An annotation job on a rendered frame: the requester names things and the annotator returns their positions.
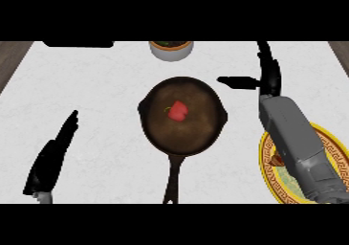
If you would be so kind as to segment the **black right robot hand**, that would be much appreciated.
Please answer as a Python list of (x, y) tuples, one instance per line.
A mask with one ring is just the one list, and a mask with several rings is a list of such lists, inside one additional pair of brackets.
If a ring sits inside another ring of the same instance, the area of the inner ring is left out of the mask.
[(281, 94), (281, 71), (278, 61), (272, 58), (269, 43), (266, 41), (257, 42), (260, 59), (260, 78), (251, 77), (219, 77), (216, 80), (227, 85), (232, 89), (256, 90), (260, 95), (270, 95), (276, 97)]

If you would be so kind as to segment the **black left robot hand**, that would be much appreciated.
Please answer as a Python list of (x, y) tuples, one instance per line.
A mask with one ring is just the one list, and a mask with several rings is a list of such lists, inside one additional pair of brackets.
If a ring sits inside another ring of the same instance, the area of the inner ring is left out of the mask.
[(56, 137), (47, 141), (34, 160), (22, 189), (24, 195), (34, 195), (37, 192), (52, 191), (62, 168), (66, 149), (77, 129), (78, 111), (74, 110), (62, 123)]

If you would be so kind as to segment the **red bell pepper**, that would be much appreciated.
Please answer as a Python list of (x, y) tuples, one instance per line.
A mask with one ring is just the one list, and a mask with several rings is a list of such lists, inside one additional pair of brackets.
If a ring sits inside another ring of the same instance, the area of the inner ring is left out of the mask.
[(173, 105), (164, 109), (164, 112), (173, 121), (182, 122), (188, 115), (188, 107), (179, 100), (176, 100)]

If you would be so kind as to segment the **dark cast iron pan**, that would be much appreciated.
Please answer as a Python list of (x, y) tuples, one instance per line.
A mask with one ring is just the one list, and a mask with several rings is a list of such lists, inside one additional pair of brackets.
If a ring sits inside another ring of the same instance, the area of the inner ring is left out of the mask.
[(195, 78), (173, 77), (149, 90), (137, 106), (143, 135), (165, 153), (170, 174), (162, 203), (177, 203), (177, 175), (183, 159), (214, 143), (227, 113), (208, 85)]

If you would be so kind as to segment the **yellow patterned plate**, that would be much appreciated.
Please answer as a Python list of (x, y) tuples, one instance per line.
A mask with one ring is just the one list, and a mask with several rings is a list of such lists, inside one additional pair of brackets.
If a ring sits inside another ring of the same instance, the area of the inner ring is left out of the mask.
[[(331, 132), (318, 124), (310, 125), (321, 138), (332, 168), (349, 191), (349, 151)], [(264, 132), (258, 143), (258, 167), (269, 192), (279, 204), (313, 204), (313, 201), (304, 198), (297, 180), (288, 174), (285, 166), (273, 167), (269, 164), (273, 154), (275, 145), (269, 133)]]

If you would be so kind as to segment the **white plant pot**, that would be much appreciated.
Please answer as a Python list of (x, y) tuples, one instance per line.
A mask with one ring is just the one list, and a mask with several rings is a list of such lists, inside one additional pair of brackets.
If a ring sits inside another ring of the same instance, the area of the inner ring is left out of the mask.
[(193, 42), (186, 41), (182, 45), (174, 47), (159, 46), (154, 41), (148, 42), (149, 51), (152, 55), (162, 61), (174, 62), (183, 60), (193, 48)]

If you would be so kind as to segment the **small brown food piece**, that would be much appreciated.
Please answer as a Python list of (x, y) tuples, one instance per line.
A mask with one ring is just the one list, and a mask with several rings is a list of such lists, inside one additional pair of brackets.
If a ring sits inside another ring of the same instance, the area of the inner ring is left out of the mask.
[(281, 161), (281, 157), (273, 154), (270, 156), (270, 161), (269, 161), (269, 164), (273, 166), (273, 167), (282, 167), (284, 166), (284, 162)]

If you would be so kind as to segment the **black flat appliance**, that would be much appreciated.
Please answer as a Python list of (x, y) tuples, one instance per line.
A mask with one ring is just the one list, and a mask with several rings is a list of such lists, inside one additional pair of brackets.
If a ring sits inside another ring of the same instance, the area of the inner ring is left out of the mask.
[(43, 41), (49, 47), (59, 48), (109, 48), (111, 41)]

